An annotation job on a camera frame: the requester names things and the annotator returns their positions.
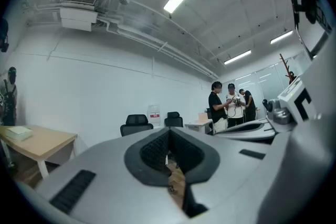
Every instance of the floor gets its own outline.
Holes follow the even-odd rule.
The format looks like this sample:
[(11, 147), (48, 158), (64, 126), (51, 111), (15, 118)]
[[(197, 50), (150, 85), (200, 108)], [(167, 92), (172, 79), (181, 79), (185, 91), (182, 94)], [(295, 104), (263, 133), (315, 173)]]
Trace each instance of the floor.
[[(10, 152), (13, 161), (17, 164), (17, 170), (13, 171), (13, 178), (27, 184), (31, 188), (35, 188), (38, 182), (42, 180), (36, 161), (16, 151), (10, 150)], [(185, 177), (182, 171), (179, 168), (176, 168), (176, 162), (169, 160), (167, 166), (172, 171), (172, 175), (169, 178), (169, 184), (174, 186), (174, 191), (171, 193), (171, 196), (177, 205), (182, 208)], [(47, 163), (47, 169), (49, 173), (51, 173), (56, 167), (51, 164), (48, 165)]]
[(185, 177), (181, 169), (176, 168), (176, 162), (168, 160), (167, 167), (172, 171), (172, 175), (169, 178), (169, 184), (174, 186), (174, 192), (171, 193), (174, 201), (177, 205), (182, 208), (184, 188), (185, 188)]

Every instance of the wooden desk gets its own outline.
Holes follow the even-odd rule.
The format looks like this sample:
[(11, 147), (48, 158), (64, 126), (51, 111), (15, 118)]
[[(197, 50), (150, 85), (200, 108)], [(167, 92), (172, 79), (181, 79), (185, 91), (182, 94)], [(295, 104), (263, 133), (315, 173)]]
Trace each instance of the wooden desk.
[(205, 133), (205, 126), (212, 123), (212, 120), (206, 120), (206, 121), (196, 121), (195, 123), (186, 123), (184, 124), (186, 128), (193, 130), (193, 131), (199, 131), (200, 133)]
[(33, 131), (33, 135), (23, 141), (14, 140), (5, 135), (10, 126), (0, 126), (1, 144), (7, 159), (11, 162), (8, 146), (21, 154), (37, 161), (43, 178), (48, 176), (45, 160), (71, 142), (75, 142), (77, 134), (64, 133), (39, 126), (25, 126)]

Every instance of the shorts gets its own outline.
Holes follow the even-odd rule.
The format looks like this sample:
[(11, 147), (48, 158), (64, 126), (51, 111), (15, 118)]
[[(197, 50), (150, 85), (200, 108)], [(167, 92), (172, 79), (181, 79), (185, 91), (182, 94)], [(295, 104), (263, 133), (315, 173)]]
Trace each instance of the shorts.
[(221, 118), (219, 121), (214, 123), (214, 134), (224, 131), (227, 128), (226, 119)]

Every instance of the man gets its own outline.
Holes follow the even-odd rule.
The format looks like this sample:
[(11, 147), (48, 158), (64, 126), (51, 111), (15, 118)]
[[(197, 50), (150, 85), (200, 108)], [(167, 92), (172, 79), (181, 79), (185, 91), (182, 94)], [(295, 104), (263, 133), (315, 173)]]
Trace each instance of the man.
[(239, 93), (245, 98), (245, 119), (246, 122), (254, 121), (256, 119), (256, 106), (252, 94), (249, 91), (244, 91), (240, 89)]
[(232, 100), (232, 103), (228, 105), (227, 109), (227, 127), (230, 128), (244, 122), (242, 106), (245, 106), (245, 102), (240, 101), (239, 94), (235, 92), (236, 88), (233, 83), (230, 83), (227, 88), (229, 94), (226, 96), (226, 99)]
[(228, 105), (231, 104), (232, 100), (222, 104), (218, 97), (218, 94), (222, 91), (222, 84), (219, 81), (212, 84), (211, 90), (212, 92), (209, 95), (209, 107), (215, 134), (226, 129), (226, 113), (224, 108), (227, 108)]
[(7, 79), (0, 78), (0, 120), (4, 126), (15, 126), (17, 102), (15, 67), (11, 67), (4, 74), (7, 74)]

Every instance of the white t-shirt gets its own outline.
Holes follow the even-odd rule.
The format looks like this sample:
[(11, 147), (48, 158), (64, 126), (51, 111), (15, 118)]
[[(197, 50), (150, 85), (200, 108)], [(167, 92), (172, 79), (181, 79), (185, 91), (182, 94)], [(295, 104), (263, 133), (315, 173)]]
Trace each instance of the white t-shirt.
[[(241, 95), (231, 95), (231, 94), (228, 94), (227, 95), (227, 98), (228, 99), (237, 99), (237, 98), (240, 98), (240, 101), (245, 103), (245, 100), (243, 98), (243, 96)], [(242, 118), (243, 117), (243, 109), (244, 107), (243, 106), (237, 106), (234, 102), (232, 102), (231, 104), (229, 104), (229, 108), (227, 110), (227, 117), (229, 119), (237, 119), (237, 118)]]

